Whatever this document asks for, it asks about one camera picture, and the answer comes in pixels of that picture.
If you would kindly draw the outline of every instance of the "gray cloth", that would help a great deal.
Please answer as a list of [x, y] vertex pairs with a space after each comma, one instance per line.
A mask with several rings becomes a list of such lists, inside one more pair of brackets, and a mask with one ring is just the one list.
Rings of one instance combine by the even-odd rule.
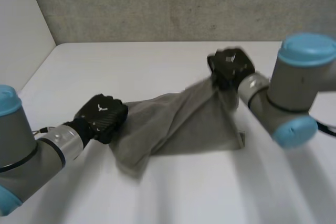
[[145, 169], [151, 155], [236, 150], [244, 146], [232, 113], [234, 90], [219, 91], [205, 79], [177, 94], [130, 102], [129, 115], [110, 147], [118, 167], [132, 176]]

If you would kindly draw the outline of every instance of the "tabletop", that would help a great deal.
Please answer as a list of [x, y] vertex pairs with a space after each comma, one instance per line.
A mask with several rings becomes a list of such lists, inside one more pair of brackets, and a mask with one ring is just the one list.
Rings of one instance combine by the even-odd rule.
[[[242, 47], [271, 76], [280, 42], [114, 42], [57, 46], [20, 97], [33, 130], [69, 121], [93, 95], [123, 102], [180, 92], [209, 76], [207, 55]], [[333, 123], [335, 94], [311, 114]], [[91, 141], [1, 224], [334, 223], [336, 139], [285, 151], [241, 102], [238, 151], [151, 158], [141, 180], [121, 173], [109, 147]]]

